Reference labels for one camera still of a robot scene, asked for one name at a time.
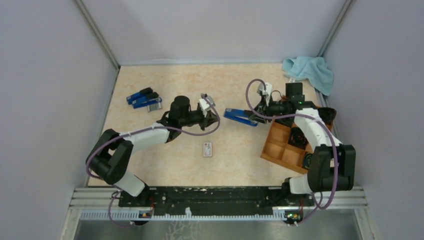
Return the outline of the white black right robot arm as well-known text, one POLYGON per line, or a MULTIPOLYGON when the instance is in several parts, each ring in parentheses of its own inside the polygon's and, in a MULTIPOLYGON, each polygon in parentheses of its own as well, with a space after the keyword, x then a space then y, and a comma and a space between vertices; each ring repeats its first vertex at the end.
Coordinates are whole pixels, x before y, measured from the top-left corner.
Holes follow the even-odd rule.
POLYGON ((303 194, 331 191, 349 191, 354 186, 356 150, 343 144, 325 125, 318 107, 306 101, 303 85, 291 82, 285 85, 285 100, 273 100, 273 87, 257 79, 257 93, 261 100, 256 107, 248 105, 254 115, 264 120, 291 118, 301 130, 313 150, 308 172, 288 179, 288 188, 281 199, 287 206, 295 206, 303 194))

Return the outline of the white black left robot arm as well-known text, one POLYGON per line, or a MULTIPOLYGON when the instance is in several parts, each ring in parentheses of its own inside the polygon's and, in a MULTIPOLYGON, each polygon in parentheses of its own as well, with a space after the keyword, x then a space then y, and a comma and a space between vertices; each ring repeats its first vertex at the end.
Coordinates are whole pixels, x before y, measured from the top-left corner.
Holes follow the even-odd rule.
POLYGON ((213 98, 201 94, 197 108, 188 97, 174 98, 161 119, 143 129, 118 132, 105 130, 86 159, 86 173, 130 195, 138 207, 149 203, 148 185, 128 169, 131 155, 154 145, 170 143, 181 134, 200 137, 218 130, 221 120, 213 98))

